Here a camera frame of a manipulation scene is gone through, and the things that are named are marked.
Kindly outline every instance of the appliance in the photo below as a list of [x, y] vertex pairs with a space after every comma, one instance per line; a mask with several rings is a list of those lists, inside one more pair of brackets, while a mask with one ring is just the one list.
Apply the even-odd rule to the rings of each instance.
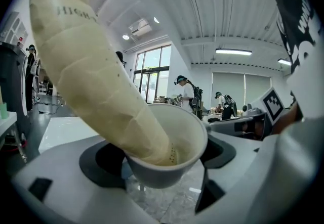
[[28, 135], [30, 121], [27, 116], [25, 73], [27, 56], [12, 44], [0, 42], [0, 86], [7, 110], [17, 113], [17, 128], [22, 140]]
[[151, 26], [145, 19], [140, 19], [129, 27], [132, 35], [140, 37], [152, 30]]

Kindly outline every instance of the white t-shirt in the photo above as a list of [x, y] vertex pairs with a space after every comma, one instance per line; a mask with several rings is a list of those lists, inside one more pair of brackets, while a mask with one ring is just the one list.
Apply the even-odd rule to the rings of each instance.
[[219, 105], [222, 105], [222, 108], [227, 108], [228, 107], [228, 105], [224, 105], [226, 103], [226, 100], [225, 100], [225, 98], [224, 98], [224, 96], [220, 96], [219, 98], [218, 98], [218, 104]]
[[[194, 98], [193, 87], [191, 84], [189, 83], [185, 84], [182, 97]], [[192, 112], [192, 107], [189, 104], [189, 100], [182, 100], [181, 108], [185, 109], [188, 112]]]

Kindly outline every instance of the window frame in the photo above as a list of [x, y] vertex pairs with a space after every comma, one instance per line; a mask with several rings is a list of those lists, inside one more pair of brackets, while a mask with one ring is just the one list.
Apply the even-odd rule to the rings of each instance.
[[[163, 66], [163, 67], [161, 67], [162, 50], [163, 50], [163, 48], [165, 48], [165, 47], [171, 47], [171, 44], [169, 44], [169, 45], [165, 45], [165, 46], [161, 46], [161, 47], [159, 47], [159, 48], [153, 48], [153, 49], [150, 49], [150, 50], [147, 50], [147, 51], [144, 51], [144, 52], [140, 52], [140, 53], [137, 54], [137, 58], [136, 58], [135, 69], [137, 68], [137, 64], [138, 64], [139, 56], [140, 56], [141, 54], [144, 53], [142, 69], [134, 70], [133, 83], [134, 83], [134, 81], [135, 81], [135, 76], [136, 76], [136, 74], [141, 74], [140, 84], [139, 84], [139, 87], [138, 87], [138, 91], [140, 92], [140, 91], [141, 91], [141, 87], [142, 87], [143, 74], [149, 74], [149, 77], [150, 77], [150, 73], [157, 73], [156, 88], [155, 88], [155, 95], [154, 95], [154, 98], [156, 98], [157, 87], [158, 87], [158, 78], [159, 78], [159, 74], [160, 74], [160, 72], [161, 72], [161, 71], [169, 71], [169, 70], [170, 70], [170, 65], [169, 65], [169, 66]], [[160, 50], [160, 58], [159, 58], [159, 62], [158, 62], [158, 67], [143, 69], [144, 64], [145, 64], [146, 53], [147, 53], [147, 52], [154, 51], [154, 50], [158, 50], [158, 49]], [[145, 101], [147, 101], [147, 96], [148, 96], [148, 92], [145, 94]]]

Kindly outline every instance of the glass door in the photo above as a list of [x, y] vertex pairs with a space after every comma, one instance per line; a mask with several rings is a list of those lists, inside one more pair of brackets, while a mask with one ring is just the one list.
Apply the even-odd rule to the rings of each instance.
[[149, 74], [142, 74], [140, 93], [144, 100], [146, 100], [146, 96], [147, 96], [148, 77]]
[[[140, 82], [140, 93], [142, 98], [152, 104], [156, 97], [157, 72], [143, 73]], [[134, 83], [139, 82], [138, 76], [134, 78]]]
[[148, 81], [148, 89], [147, 89], [147, 99], [146, 102], [149, 104], [153, 104], [156, 94], [156, 81], [157, 81], [157, 73], [150, 73], [149, 74], [149, 81]]

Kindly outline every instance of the backpack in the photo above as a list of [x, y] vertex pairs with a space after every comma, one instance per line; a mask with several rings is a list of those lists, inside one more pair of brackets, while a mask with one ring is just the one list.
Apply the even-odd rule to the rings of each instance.
[[225, 98], [224, 105], [228, 105], [229, 107], [231, 107], [234, 117], [237, 117], [237, 108], [236, 108], [236, 102], [234, 101], [234, 99], [229, 95], [224, 95], [224, 98]]
[[192, 109], [196, 109], [197, 106], [198, 108], [200, 108], [201, 95], [203, 94], [203, 91], [198, 86], [192, 85], [192, 88], [193, 88], [194, 98], [189, 100], [189, 105]]
[[228, 106], [232, 107], [233, 104], [236, 104], [234, 99], [229, 95], [224, 95], [224, 99], [225, 99], [225, 104], [224, 105], [228, 105]]

